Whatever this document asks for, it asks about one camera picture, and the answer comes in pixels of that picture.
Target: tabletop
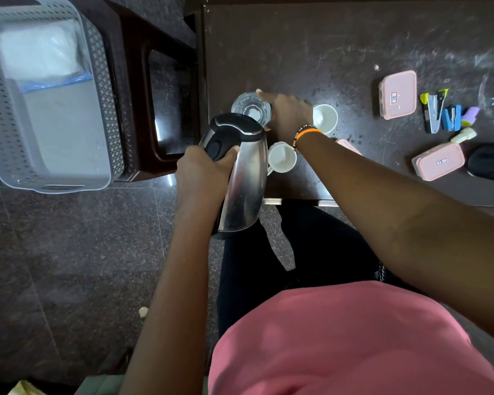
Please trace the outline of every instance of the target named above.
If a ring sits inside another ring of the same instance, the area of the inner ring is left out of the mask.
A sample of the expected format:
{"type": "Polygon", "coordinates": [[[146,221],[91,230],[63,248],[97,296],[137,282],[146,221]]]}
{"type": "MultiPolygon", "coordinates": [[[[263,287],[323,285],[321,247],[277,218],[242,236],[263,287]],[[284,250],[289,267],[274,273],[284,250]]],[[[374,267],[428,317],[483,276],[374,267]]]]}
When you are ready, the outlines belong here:
{"type": "MultiPolygon", "coordinates": [[[[420,103],[412,115],[380,117],[380,81],[413,69],[418,93],[448,87],[447,104],[481,107],[478,137],[462,144],[466,155],[494,142],[494,0],[205,5],[201,27],[209,117],[256,88],[330,104],[339,114],[330,136],[417,177],[411,159],[453,135],[428,134],[420,103]]],[[[465,167],[429,184],[494,206],[494,181],[465,167]]],[[[291,172],[269,176],[265,196],[332,200],[300,155],[291,172]]]]}

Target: floor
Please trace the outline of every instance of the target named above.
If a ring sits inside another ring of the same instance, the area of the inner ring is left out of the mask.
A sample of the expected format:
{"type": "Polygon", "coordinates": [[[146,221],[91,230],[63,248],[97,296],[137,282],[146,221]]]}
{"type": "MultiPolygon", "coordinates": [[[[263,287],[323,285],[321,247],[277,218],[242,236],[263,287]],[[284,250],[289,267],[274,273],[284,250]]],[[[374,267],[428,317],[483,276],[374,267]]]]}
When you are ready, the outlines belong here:
{"type": "MultiPolygon", "coordinates": [[[[114,0],[193,45],[182,0],[114,0]]],[[[78,385],[109,369],[138,338],[164,265],[175,178],[46,196],[0,183],[0,381],[34,377],[78,385]]],[[[338,209],[330,213],[344,219],[338,209]]],[[[287,269],[294,261],[273,206],[262,224],[287,269]]],[[[207,344],[217,340],[215,299],[223,243],[209,251],[207,344]]],[[[461,316],[494,364],[494,340],[461,316]]]]}

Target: kettle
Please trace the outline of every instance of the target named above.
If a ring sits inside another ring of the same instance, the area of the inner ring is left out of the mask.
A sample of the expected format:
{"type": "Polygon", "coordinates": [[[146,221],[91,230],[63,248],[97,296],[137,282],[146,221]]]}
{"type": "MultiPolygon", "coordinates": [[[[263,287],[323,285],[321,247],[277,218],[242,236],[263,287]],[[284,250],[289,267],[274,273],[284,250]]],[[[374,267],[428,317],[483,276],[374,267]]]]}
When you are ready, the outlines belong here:
{"type": "Polygon", "coordinates": [[[218,115],[211,120],[200,145],[214,161],[235,145],[240,146],[213,234],[225,237],[252,226],[260,214],[267,183],[265,130],[249,116],[218,115]]]}

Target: person's left hand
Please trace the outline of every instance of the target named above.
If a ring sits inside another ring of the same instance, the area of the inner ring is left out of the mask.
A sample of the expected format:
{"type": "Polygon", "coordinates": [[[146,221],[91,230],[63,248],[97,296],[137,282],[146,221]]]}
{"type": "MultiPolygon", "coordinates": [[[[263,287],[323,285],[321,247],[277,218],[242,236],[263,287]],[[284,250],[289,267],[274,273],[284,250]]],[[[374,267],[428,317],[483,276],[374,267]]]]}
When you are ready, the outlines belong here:
{"type": "Polygon", "coordinates": [[[229,176],[239,150],[239,146],[234,146],[223,159],[214,162],[202,147],[188,147],[178,161],[175,174],[179,209],[195,207],[217,211],[227,194],[229,176]]]}

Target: clear glass bowl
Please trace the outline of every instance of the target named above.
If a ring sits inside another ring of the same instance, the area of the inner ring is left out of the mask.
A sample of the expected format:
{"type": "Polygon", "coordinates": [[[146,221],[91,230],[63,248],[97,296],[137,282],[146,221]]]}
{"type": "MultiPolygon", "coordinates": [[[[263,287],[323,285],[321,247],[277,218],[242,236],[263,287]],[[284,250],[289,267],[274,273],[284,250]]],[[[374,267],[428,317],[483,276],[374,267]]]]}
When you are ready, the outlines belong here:
{"type": "Polygon", "coordinates": [[[255,92],[244,92],[232,104],[231,112],[250,116],[262,127],[271,120],[271,105],[262,101],[255,92]]]}

